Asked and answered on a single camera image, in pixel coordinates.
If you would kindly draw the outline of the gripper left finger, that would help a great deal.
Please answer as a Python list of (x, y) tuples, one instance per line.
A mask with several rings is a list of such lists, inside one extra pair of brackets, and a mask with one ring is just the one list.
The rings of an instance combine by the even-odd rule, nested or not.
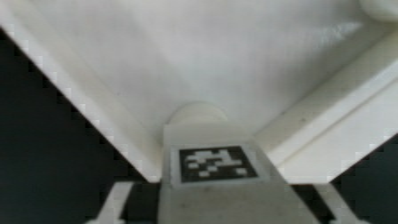
[(113, 183), (97, 215), (83, 224), (156, 224), (159, 184)]

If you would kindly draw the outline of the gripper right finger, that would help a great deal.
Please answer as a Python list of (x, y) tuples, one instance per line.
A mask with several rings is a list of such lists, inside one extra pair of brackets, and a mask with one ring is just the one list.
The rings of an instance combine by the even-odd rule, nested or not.
[(318, 224), (371, 224), (355, 215), (330, 183), (293, 184), (291, 187), (316, 217)]

